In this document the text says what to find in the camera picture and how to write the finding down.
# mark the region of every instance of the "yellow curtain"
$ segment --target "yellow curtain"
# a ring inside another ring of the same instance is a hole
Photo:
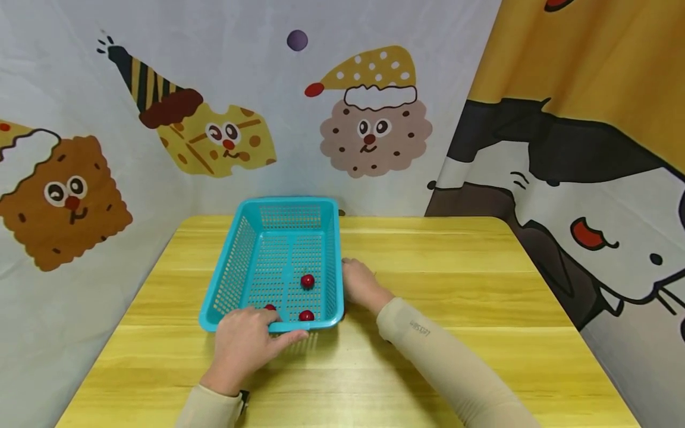
[[[685,426],[684,118],[685,2],[503,0],[428,183],[509,224],[643,426]]]
[[[685,171],[685,3],[547,4],[502,1],[469,99],[551,97],[544,111],[611,124]]]

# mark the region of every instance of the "blue plastic basket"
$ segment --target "blue plastic basket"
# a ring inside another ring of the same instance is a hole
[[[303,275],[314,275],[305,290]],[[249,199],[238,207],[200,311],[200,325],[216,331],[224,314],[267,304],[283,322],[270,333],[323,329],[343,317],[338,204],[316,197]],[[313,321],[301,322],[310,310]]]

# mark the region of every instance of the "wristwatch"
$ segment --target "wristwatch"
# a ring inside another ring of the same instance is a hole
[[[250,391],[240,390],[240,402],[242,405],[240,405],[240,414],[238,416],[242,415],[250,404]]]

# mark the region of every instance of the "hand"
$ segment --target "hand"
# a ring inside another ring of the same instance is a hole
[[[295,330],[272,338],[269,324],[277,320],[278,312],[254,307],[226,314],[216,329],[214,361],[200,384],[218,394],[237,396],[248,376],[309,336],[304,330]]]
[[[345,298],[378,315],[395,295],[381,287],[371,270],[357,259],[342,259]]]

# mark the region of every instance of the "cartoon wall backdrop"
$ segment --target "cartoon wall backdrop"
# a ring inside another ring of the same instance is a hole
[[[505,0],[428,183],[511,226],[650,427],[685,425],[684,36],[678,2]]]
[[[422,216],[499,4],[0,5],[0,425],[53,426],[188,216]]]

